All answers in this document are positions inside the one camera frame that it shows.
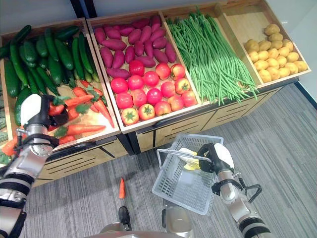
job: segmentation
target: yellow potato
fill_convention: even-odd
[[[280,56],[284,56],[287,57],[289,54],[289,48],[288,47],[282,47],[280,49],[278,49],[279,55]]]
[[[274,59],[276,59],[276,58],[278,57],[278,54],[279,54],[279,52],[278,52],[277,49],[270,49],[270,50],[268,50],[268,57],[269,57],[269,58],[274,58]]]
[[[268,82],[272,81],[272,77],[271,77],[270,73],[265,69],[260,70],[259,75],[260,75],[263,83],[268,83]]]
[[[278,71],[279,71],[280,78],[287,77],[290,74],[289,68],[286,68],[286,67],[280,68]]]
[[[298,73],[298,67],[292,62],[286,63],[285,67],[289,69],[290,75]]]
[[[267,51],[271,47],[270,41],[260,41],[259,42],[259,51]]]
[[[298,67],[298,72],[303,72],[308,68],[304,61],[295,61],[294,64]]]
[[[255,40],[252,40],[252,39],[248,40],[246,44],[244,45],[244,47],[246,48],[247,52],[259,51],[259,44]]]
[[[267,71],[270,73],[272,80],[279,79],[279,71],[277,68],[268,67]]]
[[[295,61],[298,60],[298,58],[299,58],[299,55],[298,55],[298,53],[296,53],[296,52],[291,52],[291,53],[289,53],[288,56],[286,57],[287,62],[295,62]]]
[[[276,24],[270,24],[264,29],[264,33],[268,36],[279,33],[279,27]]]
[[[268,59],[268,52],[267,51],[259,51],[258,57],[259,57],[259,60],[267,60]]]
[[[256,52],[256,51],[250,52],[249,56],[250,56],[253,63],[255,63],[259,60],[258,52]]]
[[[287,59],[284,56],[278,56],[277,61],[279,63],[280,68],[283,68],[285,64],[287,63]]]
[[[283,40],[283,35],[281,33],[273,33],[268,37],[269,41],[282,41]]]
[[[282,41],[272,41],[270,49],[279,49],[283,46]]]
[[[279,62],[276,59],[269,58],[266,62],[268,62],[268,67],[279,69]]]
[[[294,45],[293,45],[293,43],[290,40],[284,39],[284,40],[282,40],[282,43],[283,43],[283,47],[289,48],[289,52],[293,51]]]
[[[259,60],[254,63],[254,66],[256,67],[257,71],[260,71],[261,69],[266,69],[268,67],[268,62]]]

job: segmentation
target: robotic hand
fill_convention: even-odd
[[[26,197],[46,159],[59,144],[58,139],[47,135],[48,128],[68,121],[66,109],[58,116],[49,116],[53,99],[50,95],[32,94],[21,105],[24,129],[17,129],[16,155],[5,171],[1,169],[4,175],[0,180],[0,238],[20,235],[26,218]]]
[[[252,201],[261,193],[261,186],[259,184],[246,186],[240,173],[233,174],[234,164],[228,149],[219,143],[206,144],[197,155],[211,159],[212,162],[199,160],[199,166],[205,172],[217,174],[218,182],[212,186],[212,191],[221,196],[243,237],[272,238],[270,230],[251,205]],[[254,188],[257,188],[256,193],[250,200],[247,200],[247,190]]]

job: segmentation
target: carrot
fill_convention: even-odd
[[[61,112],[64,110],[64,105],[58,105],[54,106],[52,102],[50,102],[50,110],[49,115],[50,116],[56,116],[61,114]]]
[[[68,121],[74,120],[79,116],[79,113],[76,112],[76,108],[68,110]]]
[[[15,154],[14,146],[18,143],[18,137],[15,136],[12,140],[8,141],[3,147],[2,152],[4,152],[6,155],[13,155]]]
[[[73,140],[76,140],[75,136],[73,135],[66,135],[66,136],[63,136],[59,139],[59,144],[65,144],[67,142],[70,142],[70,141],[73,141]]]
[[[81,80],[80,82],[85,88],[88,88],[89,86],[91,86],[91,84],[85,80]]]
[[[79,104],[89,102],[93,98],[94,98],[93,95],[84,95],[84,96],[81,96],[81,97],[68,99],[68,100],[65,101],[65,104],[68,107],[75,107],[75,106],[77,106]]]
[[[58,126],[52,126],[52,125],[50,125],[48,131],[52,131],[52,130],[55,130],[55,129],[57,129],[57,128],[58,128]]]
[[[99,110],[99,112],[101,112],[101,114],[105,118],[107,118],[107,120],[109,121],[109,123],[112,126],[112,128],[114,128],[114,124],[113,124],[112,118],[111,118],[111,116],[109,114],[109,111],[108,111],[107,107],[103,103],[103,101],[102,100],[98,100],[97,102],[94,103],[94,105]]]
[[[89,86],[86,90],[90,94],[94,95],[96,99],[99,99],[99,97],[102,97],[104,95],[102,91],[92,86]]]
[[[78,135],[84,132],[103,130],[105,127],[105,125],[69,125],[67,135]]]
[[[74,92],[76,97],[81,97],[81,96],[87,95],[87,92],[85,91],[85,89],[83,89],[81,87],[74,88],[73,92]],[[91,105],[90,109],[93,110],[95,113],[99,113],[99,111],[94,106],[94,104]]]
[[[123,178],[120,179],[120,189],[119,189],[119,198],[124,199],[125,191],[124,191],[124,180]]]

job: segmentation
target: purple sweet potato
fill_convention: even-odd
[[[106,30],[106,34],[110,39],[118,39],[121,40],[121,34],[118,30],[114,28],[110,28]]]
[[[132,60],[134,60],[135,53],[134,53],[134,47],[133,46],[128,46],[128,48],[125,50],[125,61],[127,63],[130,63]]]
[[[152,41],[147,40],[144,43],[144,51],[147,54],[147,56],[153,58],[154,56],[154,49],[153,49],[153,45],[152,45]]]
[[[154,49],[154,57],[160,63],[167,63],[168,59],[164,52],[160,51],[159,49]]]
[[[157,38],[160,38],[162,36],[165,36],[165,29],[160,27],[159,29],[152,32],[150,40],[155,41]]]
[[[107,30],[112,29],[112,26],[105,24],[105,25],[103,25],[103,28],[104,28],[104,31],[107,32]]]
[[[135,59],[141,61],[146,68],[152,68],[156,65],[154,59],[149,56],[139,56]]]
[[[155,15],[151,17],[151,27],[152,27],[152,32],[160,28],[160,16]]]
[[[103,28],[98,27],[95,29],[95,37],[96,37],[96,40],[99,44],[101,44],[101,42],[106,39],[106,34],[105,34]]]
[[[167,56],[168,62],[174,63],[176,61],[176,52],[170,42],[166,43],[165,54]]]
[[[166,46],[167,39],[165,37],[157,38],[155,41],[153,41],[153,48],[156,49],[163,49]]]
[[[132,22],[132,26],[134,26],[135,28],[142,29],[143,27],[145,27],[149,23],[150,23],[150,20],[148,18],[142,18],[142,19],[139,19],[139,20]]]
[[[119,26],[119,25],[114,25],[113,27],[114,27],[114,29],[116,29],[116,30],[120,30],[120,26]]]
[[[112,61],[113,61],[113,56],[111,51],[107,47],[102,47],[100,49],[100,54],[101,54],[101,57],[103,58],[103,62],[106,68],[111,68]]]
[[[141,36],[141,30],[140,29],[134,29],[131,31],[131,33],[128,36],[128,41],[130,44],[134,44],[136,41],[140,39]]]
[[[132,31],[134,30],[134,27],[130,24],[122,24],[120,25],[120,34],[121,36],[128,36]]]
[[[124,54],[122,51],[115,51],[112,68],[120,68],[124,64]]]
[[[124,78],[127,79],[130,77],[129,71],[126,71],[122,68],[107,68],[107,74],[113,78]]]
[[[141,43],[143,44],[144,42],[146,42],[151,37],[151,34],[152,34],[151,27],[145,26],[142,29],[142,33],[141,33],[141,37],[140,37]]]
[[[134,51],[137,56],[141,56],[144,53],[144,45],[141,41],[136,41],[134,43]]]
[[[117,40],[117,39],[108,39],[108,40],[104,40],[101,43],[104,46],[107,46],[109,49],[116,51],[116,50],[124,50],[127,45],[121,41],[121,40]]]

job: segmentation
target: gray carpet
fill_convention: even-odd
[[[317,114],[294,85],[249,116],[205,134],[222,136],[247,184],[260,183],[254,201],[276,237],[317,237]],[[134,230],[163,231],[162,199],[153,195],[159,173],[155,150],[123,156],[33,189],[21,237],[86,237],[117,221],[126,205]],[[118,199],[120,177],[126,199]],[[199,238],[241,237],[219,198],[210,217],[191,213]]]

